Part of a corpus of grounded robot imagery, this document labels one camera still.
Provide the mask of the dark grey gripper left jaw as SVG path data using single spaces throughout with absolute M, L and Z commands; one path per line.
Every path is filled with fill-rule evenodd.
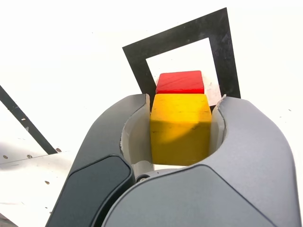
M 92 124 L 47 226 L 99 227 L 137 177 L 152 170 L 150 98 L 127 96 Z

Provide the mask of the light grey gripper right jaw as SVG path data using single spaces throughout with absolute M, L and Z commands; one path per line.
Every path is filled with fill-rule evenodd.
M 297 226 L 294 158 L 283 133 L 244 99 L 224 97 L 214 115 L 216 151 L 137 183 L 103 226 Z

